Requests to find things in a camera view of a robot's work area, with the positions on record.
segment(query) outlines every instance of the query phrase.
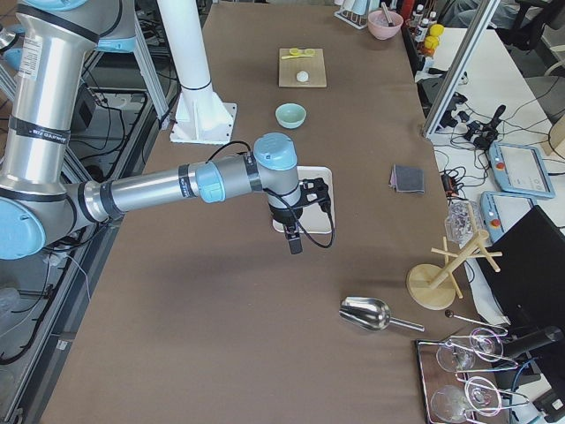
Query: chair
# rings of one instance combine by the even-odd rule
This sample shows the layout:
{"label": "chair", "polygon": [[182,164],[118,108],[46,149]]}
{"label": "chair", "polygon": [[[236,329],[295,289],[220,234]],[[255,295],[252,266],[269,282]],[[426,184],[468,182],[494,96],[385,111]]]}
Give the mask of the chair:
{"label": "chair", "polygon": [[[553,47],[552,50],[565,51],[565,45]],[[530,90],[538,98],[541,109],[552,123],[565,114],[565,78],[552,76],[551,73],[564,65],[565,59],[562,59],[549,67],[543,76],[526,78]]]}
{"label": "chair", "polygon": [[[520,4],[520,11],[511,29],[497,29],[496,33],[504,44],[517,47],[520,50],[535,49],[541,40],[546,26],[559,29],[565,25],[565,0],[516,0]],[[526,12],[531,7],[540,7],[542,11],[522,26]]]}

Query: round wooden base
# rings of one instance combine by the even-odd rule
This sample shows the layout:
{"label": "round wooden base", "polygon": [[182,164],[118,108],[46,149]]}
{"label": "round wooden base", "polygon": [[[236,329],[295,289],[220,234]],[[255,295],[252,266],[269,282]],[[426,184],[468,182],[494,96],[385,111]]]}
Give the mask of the round wooden base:
{"label": "round wooden base", "polygon": [[406,277],[408,292],[422,307],[438,311],[445,309],[456,298],[456,290],[446,278],[435,289],[430,289],[430,282],[441,271],[440,267],[422,263],[412,268]]}

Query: white tray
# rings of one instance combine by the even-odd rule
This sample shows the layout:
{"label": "white tray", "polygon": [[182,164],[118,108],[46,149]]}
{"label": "white tray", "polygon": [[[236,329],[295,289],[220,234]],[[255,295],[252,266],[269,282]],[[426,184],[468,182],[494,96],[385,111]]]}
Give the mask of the white tray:
{"label": "white tray", "polygon": [[[335,209],[334,209],[334,186],[332,182],[332,171],[325,166],[298,166],[298,178],[320,178],[322,177],[329,189],[329,198],[332,200],[332,217],[335,225]],[[320,209],[318,205],[312,205],[304,208],[304,213],[300,217],[302,226],[312,234],[329,234],[331,227],[329,225],[328,215]],[[273,228],[279,232],[284,232],[283,225],[277,221],[273,221]]]}

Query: brown table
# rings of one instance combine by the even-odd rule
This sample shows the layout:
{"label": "brown table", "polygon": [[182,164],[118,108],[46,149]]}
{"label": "brown table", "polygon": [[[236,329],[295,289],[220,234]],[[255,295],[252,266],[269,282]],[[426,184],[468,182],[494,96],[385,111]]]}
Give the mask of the brown table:
{"label": "brown table", "polygon": [[[380,42],[335,8],[214,5],[205,41],[215,90],[237,102],[233,140],[283,131],[275,107],[300,102],[285,131],[299,163],[334,175],[335,246],[289,254],[262,194],[200,200],[125,218],[43,423],[422,422],[413,339],[463,325],[425,310],[404,278],[441,245],[445,196],[402,37]],[[323,48],[328,88],[278,88],[281,47]],[[205,160],[213,147],[163,132],[147,171]],[[426,194],[388,187],[393,163],[426,174]],[[472,314],[463,285],[459,314]],[[348,295],[386,300],[420,334],[365,332],[338,315]]]}

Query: computer screen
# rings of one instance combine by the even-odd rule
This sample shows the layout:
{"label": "computer screen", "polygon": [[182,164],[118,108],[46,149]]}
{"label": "computer screen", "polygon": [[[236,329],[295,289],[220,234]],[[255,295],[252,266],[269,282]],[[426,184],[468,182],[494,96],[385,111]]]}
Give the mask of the computer screen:
{"label": "computer screen", "polygon": [[[565,332],[565,236],[540,206],[533,207],[490,251],[501,272],[478,261],[493,295],[518,336],[556,326]],[[531,351],[554,391],[565,398],[565,341]]]}

